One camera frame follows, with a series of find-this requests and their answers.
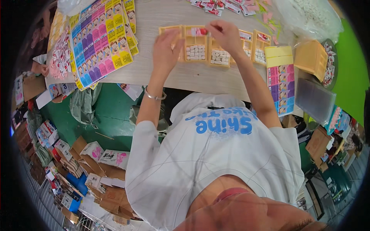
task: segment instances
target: green floor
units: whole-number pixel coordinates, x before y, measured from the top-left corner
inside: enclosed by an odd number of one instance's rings
[[[98,141],[103,149],[130,151],[135,128],[129,122],[130,107],[140,98],[135,102],[117,84],[104,83],[94,105],[96,116],[94,123],[98,129],[94,129],[91,125],[83,125],[72,117],[69,109],[70,99],[71,95],[61,103],[50,102],[41,109],[45,119],[55,124],[62,140],[72,145],[82,135],[88,143]]]

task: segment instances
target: sticker sheet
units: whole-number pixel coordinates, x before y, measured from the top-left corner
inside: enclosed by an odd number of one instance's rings
[[[133,62],[121,0],[98,0],[70,21],[70,41],[80,90]]]
[[[267,85],[278,116],[294,109],[294,66],[291,47],[266,47]]]

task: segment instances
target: green plastic bag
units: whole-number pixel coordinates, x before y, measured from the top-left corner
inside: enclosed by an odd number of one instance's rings
[[[98,127],[93,123],[95,110],[93,110],[92,106],[98,99],[101,86],[102,83],[99,83],[95,90],[87,88],[84,91],[75,91],[70,101],[70,110],[73,118],[82,124],[91,125],[95,129],[98,129]]]

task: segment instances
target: another person's hand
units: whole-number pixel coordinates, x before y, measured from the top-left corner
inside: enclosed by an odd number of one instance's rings
[[[206,29],[211,32],[212,37],[225,49],[231,56],[243,52],[239,29],[233,24],[223,20],[215,20],[206,25]]]
[[[161,73],[167,78],[171,70],[175,67],[184,45],[184,40],[179,39],[174,48],[171,47],[171,44],[179,33],[180,31],[177,29],[166,30],[155,39],[153,47],[153,72]]]
[[[42,74],[46,77],[49,74],[49,67],[46,64],[39,64],[38,62],[33,61],[31,71],[35,74]]]

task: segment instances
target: clear plastic bag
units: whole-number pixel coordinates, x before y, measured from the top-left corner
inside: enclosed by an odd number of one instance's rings
[[[68,14],[79,3],[80,0],[58,0],[58,9],[62,14]]]
[[[282,15],[285,29],[300,37],[323,42],[327,38],[334,44],[344,31],[338,14],[328,1],[322,0],[274,0]]]

